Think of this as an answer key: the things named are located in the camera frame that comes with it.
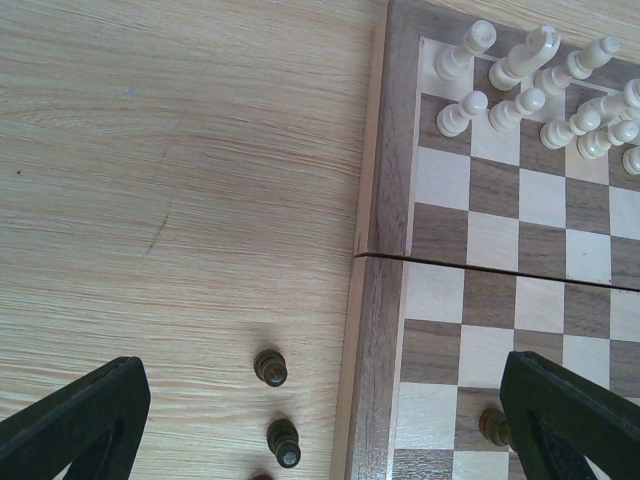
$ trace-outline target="black metal frame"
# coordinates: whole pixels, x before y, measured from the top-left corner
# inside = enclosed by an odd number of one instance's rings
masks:
[[[640,478],[640,407],[533,352],[511,352],[500,400],[530,480]]]
[[[107,363],[0,423],[0,478],[129,478],[150,401],[139,358]]]

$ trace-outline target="wooden board edge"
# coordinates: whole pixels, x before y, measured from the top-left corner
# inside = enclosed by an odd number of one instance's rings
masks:
[[[382,88],[382,64],[386,28],[387,9],[385,8],[384,15],[373,29],[369,92],[367,95],[358,210],[356,213],[356,233],[353,247],[355,255],[368,253],[369,247],[369,223],[372,215],[371,198],[373,195],[373,176],[376,160],[378,114],[380,111],[380,90]]]
[[[386,478],[402,331],[404,262],[356,258],[331,462],[332,480]]]
[[[405,256],[420,36],[397,0],[385,32],[367,251]]]
[[[347,450],[351,404],[355,382],[356,355],[360,334],[360,318],[362,312],[364,275],[367,258],[356,258],[353,261],[349,299],[347,303],[347,320],[342,346],[342,364],[338,387],[338,405],[333,433],[333,452],[329,478],[338,480],[346,478]]]

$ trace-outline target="chessboard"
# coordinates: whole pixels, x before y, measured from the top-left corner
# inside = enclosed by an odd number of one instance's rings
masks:
[[[517,454],[478,427],[501,409],[508,353],[640,404],[639,311],[640,292],[357,258],[331,478],[524,480]]]
[[[488,72],[527,32],[494,24],[453,83],[434,69],[477,20],[392,0],[374,32],[332,479],[524,479],[478,428],[512,350],[640,403],[640,175],[622,164],[639,139],[589,161],[540,140],[640,67],[613,58],[500,133],[487,112],[534,79],[502,92]],[[443,136],[438,113],[471,91],[489,109]]]
[[[491,109],[533,85],[529,76],[502,92],[489,81],[494,62],[526,34],[501,25],[495,25],[495,44],[472,59],[461,78],[439,78],[439,53],[459,44],[476,20],[401,0],[391,3],[378,26],[356,255],[640,289],[640,175],[622,165],[623,153],[635,144],[585,160],[575,139],[557,150],[540,140],[545,123],[568,120],[587,100],[621,91],[640,77],[640,67],[614,58],[509,132],[496,131],[486,110],[448,138],[436,126],[447,105],[476,90],[486,94]],[[545,68],[577,49],[561,44]]]

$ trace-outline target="chessboard border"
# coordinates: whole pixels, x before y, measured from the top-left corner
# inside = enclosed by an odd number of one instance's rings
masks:
[[[407,275],[405,260],[353,261],[331,457],[332,480],[392,471]]]
[[[478,17],[422,0],[390,0],[374,30],[354,252],[410,257],[413,222],[411,178],[417,152],[420,38],[457,44]],[[496,43],[486,54],[504,57],[526,32],[493,23]],[[554,66],[577,47],[563,42]],[[589,83],[622,90],[637,65],[612,59]]]

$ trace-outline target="chess piece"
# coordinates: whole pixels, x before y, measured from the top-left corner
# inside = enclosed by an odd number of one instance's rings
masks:
[[[507,418],[497,408],[487,408],[482,412],[478,426],[482,436],[494,445],[504,447],[511,443],[511,429]]]
[[[447,105],[436,118],[436,125],[445,137],[455,137],[469,126],[469,120],[487,109],[487,96],[478,91],[469,93],[459,103]]]
[[[598,112],[602,124],[607,125],[611,120],[627,109],[640,108],[640,79],[629,80],[624,89],[615,95],[592,98],[578,107],[578,111],[592,109]]]
[[[624,152],[622,165],[629,175],[640,175],[640,147],[630,148]]]
[[[640,124],[640,108],[627,108],[620,114],[621,120],[633,120]]]
[[[545,102],[542,90],[531,87],[520,93],[515,100],[503,100],[489,112],[489,121],[499,132],[516,128],[523,117],[540,110]]]
[[[253,361],[257,377],[270,387],[279,387],[287,380],[287,364],[275,350],[263,350]]]
[[[600,115],[585,110],[572,115],[568,121],[554,120],[540,130],[540,140],[545,147],[555,150],[566,147],[573,137],[581,137],[600,126]]]
[[[534,85],[549,98],[557,97],[569,86],[571,80],[588,78],[595,68],[605,65],[620,50],[620,41],[606,36],[571,52],[564,65],[547,68],[536,73]]]
[[[578,139],[578,151],[583,158],[595,160],[605,155],[613,145],[630,142],[638,135],[638,125],[624,120],[607,130],[589,132]]]
[[[300,462],[302,454],[298,445],[298,431],[289,420],[282,418],[269,426],[267,444],[281,467],[293,468]]]
[[[493,64],[489,80],[498,90],[515,87],[527,75],[547,63],[560,47],[560,34],[554,27],[538,27],[529,32],[523,45],[515,46],[509,54]]]
[[[496,29],[486,20],[478,20],[462,39],[462,44],[449,47],[436,59],[435,70],[447,82],[454,82],[467,71],[471,59],[484,53],[496,41]]]

